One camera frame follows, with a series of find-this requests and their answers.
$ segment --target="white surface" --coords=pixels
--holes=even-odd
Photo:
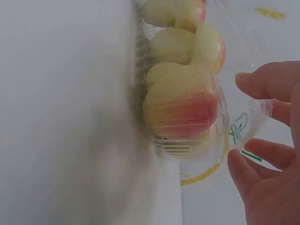
[[[127,99],[131,7],[1,1],[0,224],[182,224],[179,166],[157,167]]]
[[[299,60],[300,31],[298,23],[300,2],[297,0],[228,0],[238,10],[246,28],[255,34],[258,44],[265,44],[263,52],[268,61]],[[282,21],[257,14],[255,7],[266,7],[287,13]],[[274,120],[257,135],[269,141],[293,145],[290,129]],[[207,179],[182,187],[184,225],[245,225],[244,206],[223,164]]]

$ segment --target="clear plastic container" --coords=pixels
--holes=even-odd
[[[262,57],[226,1],[137,0],[135,109],[158,153],[215,165],[269,118],[235,84]]]

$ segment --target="fingernail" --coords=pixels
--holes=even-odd
[[[235,75],[235,79],[236,80],[242,80],[242,79],[245,79],[247,77],[249,77],[251,75],[251,73],[237,73]]]

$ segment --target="hand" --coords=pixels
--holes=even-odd
[[[275,99],[272,118],[291,127],[294,148],[252,139],[245,149],[280,171],[265,168],[238,150],[228,154],[231,177],[245,204],[248,225],[300,225],[300,61],[269,63],[239,74],[237,86],[255,99]]]

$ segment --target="apple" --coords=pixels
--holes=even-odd
[[[142,7],[144,20],[158,27],[173,27],[175,23],[174,0],[147,0]]]
[[[195,34],[178,28],[165,28],[150,41],[152,56],[160,62],[188,64],[195,46]]]
[[[176,6],[175,27],[195,32],[205,20],[206,9],[202,0],[179,0]]]
[[[208,91],[203,76],[193,67],[181,71],[154,83],[143,103],[147,127],[168,139],[198,138],[217,118],[218,96]]]
[[[156,82],[182,75],[180,72],[181,67],[182,65],[176,62],[162,62],[151,67],[145,79],[146,92],[148,92]]]
[[[217,130],[217,123],[211,125],[209,129],[207,129],[198,140],[192,141],[183,141],[180,143],[171,143],[169,147],[168,144],[164,146],[165,152],[167,155],[177,158],[180,160],[199,160],[203,156],[207,155],[210,151],[214,151],[214,144],[217,142],[218,138],[218,130]]]
[[[196,31],[196,44],[190,64],[209,69],[218,74],[225,62],[226,46],[219,31],[207,22],[203,22]]]

